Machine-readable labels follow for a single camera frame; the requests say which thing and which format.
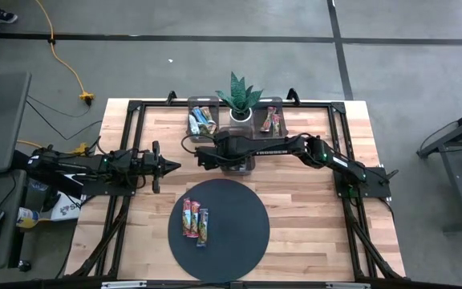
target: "wooden tabletop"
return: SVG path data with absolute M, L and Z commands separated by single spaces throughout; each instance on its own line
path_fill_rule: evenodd
M 101 147 L 118 149 L 129 99 L 109 99 L 101 128 Z M 379 164 L 374 136 L 364 101 L 346 101 L 346 115 L 356 160 L 367 166 Z M 330 144 L 326 109 L 284 108 L 289 136 L 308 132 Z M 132 146 L 137 116 L 133 119 Z M 229 122 L 229 110 L 221 108 L 220 122 Z M 181 163 L 161 179 L 160 194 L 149 184 L 132 199 L 124 236 L 119 279 L 194 280 L 176 263 L 168 245 L 168 217 L 176 200 L 187 189 L 214 178 L 239 181 L 257 193 L 270 221 L 270 240 L 265 256 L 244 280 L 254 281 L 350 281 L 351 256 L 341 201 L 336 197 L 330 169 L 312 169 L 297 157 L 256 157 L 256 169 L 247 177 L 227 177 L 219 169 L 205 171 L 185 152 L 180 139 L 187 128 L 187 108 L 148 108 L 140 149 L 160 142 L 162 155 Z M 185 141 L 189 149 L 194 145 Z M 78 269 L 101 239 L 108 197 L 90 200 L 81 210 L 66 274 Z M 365 199 L 371 240 L 400 275 L 404 275 L 395 227 L 387 207 L 377 199 Z M 367 273 L 363 246 L 362 268 Z M 109 246 L 113 252 L 113 243 Z M 107 267 L 112 254 L 108 254 Z

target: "gray floor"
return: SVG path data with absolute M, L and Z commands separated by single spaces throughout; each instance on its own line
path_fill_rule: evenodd
M 56 30 L 65 33 L 332 35 L 323 0 L 43 2 Z M 462 0 L 335 2 L 344 37 L 462 39 Z M 22 16 L 2 31 L 47 32 L 33 0 L 0 4 Z M 96 94 L 92 110 L 80 119 L 38 106 L 66 135 L 100 120 L 107 98 L 165 97 L 170 90 L 179 96 L 213 94 L 228 86 L 230 71 L 266 95 L 283 96 L 294 87 L 304 99 L 343 100 L 332 44 L 62 41 L 56 49 Z M 462 220 L 459 200 L 441 159 L 415 155 L 426 135 L 462 116 L 462 47 L 346 45 L 345 55 L 355 99 L 368 104 L 379 157 L 387 168 L 400 170 L 391 190 L 407 276 L 462 285 L 462 234 L 441 233 L 442 226 Z M 9 71 L 32 73 L 33 97 L 72 114 L 84 111 L 74 76 L 52 58 L 45 41 L 0 40 L 0 73 Z M 94 140 L 98 131 L 95 126 L 64 141 L 27 109 L 19 138 L 70 150 Z M 26 236 L 24 254 L 34 269 L 0 271 L 0 282 L 56 275 L 73 228 L 54 224 Z

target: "mouse pad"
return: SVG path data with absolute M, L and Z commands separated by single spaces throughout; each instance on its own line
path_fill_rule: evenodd
M 183 200 L 198 201 L 208 209 L 208 243 L 183 236 Z M 168 221 L 168 243 L 180 266 L 206 283 L 239 279 L 260 262 L 269 243 L 270 224 L 265 206 L 237 181 L 204 181 L 177 200 Z

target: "person's foot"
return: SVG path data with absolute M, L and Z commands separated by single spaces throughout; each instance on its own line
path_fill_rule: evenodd
M 17 15 L 0 9 L 0 23 L 13 23 L 17 20 Z

